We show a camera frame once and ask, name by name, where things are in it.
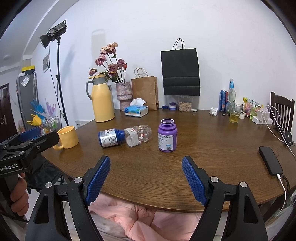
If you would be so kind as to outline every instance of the black shopping bag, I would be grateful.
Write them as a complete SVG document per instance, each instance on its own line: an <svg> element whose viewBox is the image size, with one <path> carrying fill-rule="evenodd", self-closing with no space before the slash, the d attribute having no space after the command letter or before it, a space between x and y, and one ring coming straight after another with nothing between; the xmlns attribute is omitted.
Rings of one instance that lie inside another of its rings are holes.
<svg viewBox="0 0 296 241"><path fill-rule="evenodd" d="M181 40L182 49L177 48ZM196 49L184 49L183 40L178 39L173 50L161 51L164 95L199 96L200 72Z"/></svg>

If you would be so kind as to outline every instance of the wall outlet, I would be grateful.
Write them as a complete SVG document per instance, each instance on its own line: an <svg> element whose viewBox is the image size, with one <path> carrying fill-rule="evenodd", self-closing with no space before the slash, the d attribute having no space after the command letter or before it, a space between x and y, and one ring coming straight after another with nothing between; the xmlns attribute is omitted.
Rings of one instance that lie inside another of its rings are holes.
<svg viewBox="0 0 296 241"><path fill-rule="evenodd" d="M78 129L79 127L84 126L84 125L85 125L86 123L88 123L88 122L89 122L88 120L76 120L76 121L75 121L77 129Z"/></svg>

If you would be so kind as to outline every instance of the clear plastic bottle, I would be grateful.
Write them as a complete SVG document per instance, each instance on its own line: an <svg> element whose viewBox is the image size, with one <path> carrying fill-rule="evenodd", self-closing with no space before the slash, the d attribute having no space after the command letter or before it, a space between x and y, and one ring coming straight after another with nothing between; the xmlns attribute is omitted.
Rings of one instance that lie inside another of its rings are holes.
<svg viewBox="0 0 296 241"><path fill-rule="evenodd" d="M126 143L130 146L137 146L152 138L152 130L148 125L133 126L124 129Z"/></svg>
<svg viewBox="0 0 296 241"><path fill-rule="evenodd" d="M234 106L235 105L235 91L234 91L234 83L233 79L230 79L230 84L229 84L229 90L228 90L228 109L227 112L229 113L230 110L230 105Z"/></svg>
<svg viewBox="0 0 296 241"><path fill-rule="evenodd" d="M250 112L250 119L253 119L253 116L255 115L255 101L252 102L252 109Z"/></svg>
<svg viewBox="0 0 296 241"><path fill-rule="evenodd" d="M140 125L126 128L124 130L109 129L99 132L101 147L116 146L126 143L130 146L137 146L152 138L152 131L148 125Z"/></svg>

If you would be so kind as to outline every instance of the smartphone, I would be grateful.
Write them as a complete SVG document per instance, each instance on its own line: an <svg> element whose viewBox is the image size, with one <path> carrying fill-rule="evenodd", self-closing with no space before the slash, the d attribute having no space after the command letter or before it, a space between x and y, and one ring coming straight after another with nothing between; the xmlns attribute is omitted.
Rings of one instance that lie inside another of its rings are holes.
<svg viewBox="0 0 296 241"><path fill-rule="evenodd" d="M277 174L282 175L283 169L281 168L281 164L279 163L276 155L273 150L267 146L259 147L259 153L262 156L263 161L269 171L271 176L276 176Z"/></svg>

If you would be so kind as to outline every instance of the pink vase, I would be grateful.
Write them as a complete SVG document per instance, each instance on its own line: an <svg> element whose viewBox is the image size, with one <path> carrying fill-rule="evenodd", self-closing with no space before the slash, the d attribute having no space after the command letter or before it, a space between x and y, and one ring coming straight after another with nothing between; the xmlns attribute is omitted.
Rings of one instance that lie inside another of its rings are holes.
<svg viewBox="0 0 296 241"><path fill-rule="evenodd" d="M116 83L116 95L121 111L124 111L124 109L130 105L133 100L132 93L130 82Z"/></svg>

